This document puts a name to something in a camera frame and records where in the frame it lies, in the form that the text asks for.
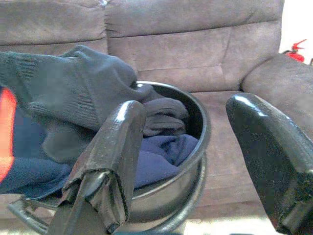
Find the sofa backrest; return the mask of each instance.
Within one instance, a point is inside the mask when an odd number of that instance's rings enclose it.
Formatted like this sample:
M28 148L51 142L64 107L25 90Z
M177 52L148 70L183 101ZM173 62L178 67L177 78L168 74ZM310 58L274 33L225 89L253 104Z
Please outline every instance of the sofa backrest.
M238 90L278 52L284 0L1 0L0 50L62 54L75 44L190 92Z

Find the orange stripe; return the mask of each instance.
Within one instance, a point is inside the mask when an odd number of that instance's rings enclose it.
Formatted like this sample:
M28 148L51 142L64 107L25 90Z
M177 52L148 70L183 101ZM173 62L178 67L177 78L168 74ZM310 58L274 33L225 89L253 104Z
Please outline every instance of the orange stripe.
M14 95L3 89L0 96L0 182L9 173L13 161L13 125L16 109Z

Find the clothing pile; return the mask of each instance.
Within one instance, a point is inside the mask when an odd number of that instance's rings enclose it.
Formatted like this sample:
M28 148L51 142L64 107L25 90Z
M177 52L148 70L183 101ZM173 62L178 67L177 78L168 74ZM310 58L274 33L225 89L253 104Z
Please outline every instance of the clothing pile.
M117 57L85 46L61 56L0 52L0 193L45 197L62 188L112 110L147 111L135 188L178 174L198 140L184 105L136 83Z

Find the red fire extinguisher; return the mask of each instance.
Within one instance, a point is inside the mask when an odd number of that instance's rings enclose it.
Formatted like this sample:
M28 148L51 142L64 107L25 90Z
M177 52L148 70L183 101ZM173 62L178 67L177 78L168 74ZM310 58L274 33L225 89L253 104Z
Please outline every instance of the red fire extinguisher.
M283 54L286 54L287 56L289 56L289 57L291 57L291 58L293 58L293 59L295 59L295 60L297 60L297 61L304 62L304 60L305 60L305 59L304 59L304 56L298 54L299 49L304 49L304 48L302 48L302 47L298 47L298 45L299 45L300 43L304 42L304 41L306 41L306 39L305 39L305 40L302 40L301 42L294 43L294 44L292 45L291 50L286 50L286 51L283 52Z

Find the metal bucket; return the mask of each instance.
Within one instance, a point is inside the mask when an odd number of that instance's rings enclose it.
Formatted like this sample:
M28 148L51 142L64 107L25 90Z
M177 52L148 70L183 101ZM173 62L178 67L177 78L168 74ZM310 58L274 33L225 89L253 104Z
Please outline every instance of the metal bucket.
M210 122L202 104L191 94L161 83L137 84L150 84L159 94L180 100L190 115L187 134L199 139L199 142L179 166L180 173L177 176L135 189L130 220L117 231L170 232L186 220L201 197L206 179L205 150L210 137ZM57 203L58 198L53 196L41 200L22 198L8 208L27 226L40 234L46 234L48 225L27 211L27 208L55 210Z

